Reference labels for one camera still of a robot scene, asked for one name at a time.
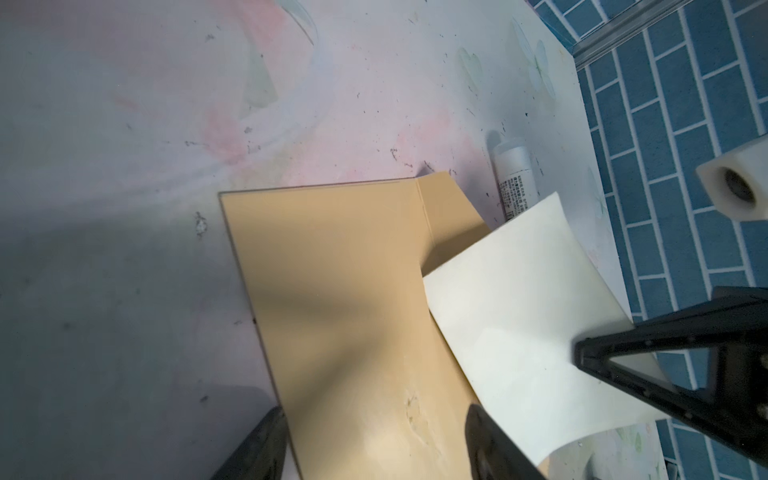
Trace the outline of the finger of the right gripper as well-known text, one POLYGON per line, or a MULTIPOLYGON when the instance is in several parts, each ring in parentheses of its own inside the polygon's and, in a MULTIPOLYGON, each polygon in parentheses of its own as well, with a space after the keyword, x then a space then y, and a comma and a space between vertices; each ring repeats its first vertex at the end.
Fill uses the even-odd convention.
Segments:
POLYGON ((574 345, 581 371, 767 464, 767 291, 710 300, 574 345))

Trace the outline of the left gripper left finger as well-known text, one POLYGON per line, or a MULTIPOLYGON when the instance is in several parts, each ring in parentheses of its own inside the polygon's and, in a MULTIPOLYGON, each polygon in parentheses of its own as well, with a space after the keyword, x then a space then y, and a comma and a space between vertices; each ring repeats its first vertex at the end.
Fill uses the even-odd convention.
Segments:
POLYGON ((284 411, 272 408, 211 477, 212 480, 280 480, 289 435, 284 411))

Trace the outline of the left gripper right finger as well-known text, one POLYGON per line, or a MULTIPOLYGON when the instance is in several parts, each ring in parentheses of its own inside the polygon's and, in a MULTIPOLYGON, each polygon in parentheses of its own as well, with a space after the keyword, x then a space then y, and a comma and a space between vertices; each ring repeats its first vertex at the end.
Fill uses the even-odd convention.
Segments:
POLYGON ((469 406, 465 440, 474 480, 545 480, 545 476, 478 404, 469 406))

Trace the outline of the brown kraft envelope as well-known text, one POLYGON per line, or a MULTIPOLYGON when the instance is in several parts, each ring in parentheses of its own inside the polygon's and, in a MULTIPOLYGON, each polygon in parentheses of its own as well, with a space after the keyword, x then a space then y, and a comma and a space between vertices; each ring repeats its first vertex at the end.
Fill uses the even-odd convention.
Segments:
POLYGON ((231 244, 302 479, 473 479, 479 400, 423 279, 483 237, 447 173, 225 192, 231 244))

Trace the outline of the cream letter paper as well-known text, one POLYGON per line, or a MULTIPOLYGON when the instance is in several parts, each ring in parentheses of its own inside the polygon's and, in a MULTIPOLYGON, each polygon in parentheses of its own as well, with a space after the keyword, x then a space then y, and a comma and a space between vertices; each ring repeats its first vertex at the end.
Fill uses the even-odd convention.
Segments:
POLYGON ((551 194, 424 280, 427 303, 484 409, 534 463, 663 413, 580 371, 574 343, 632 320, 551 194))

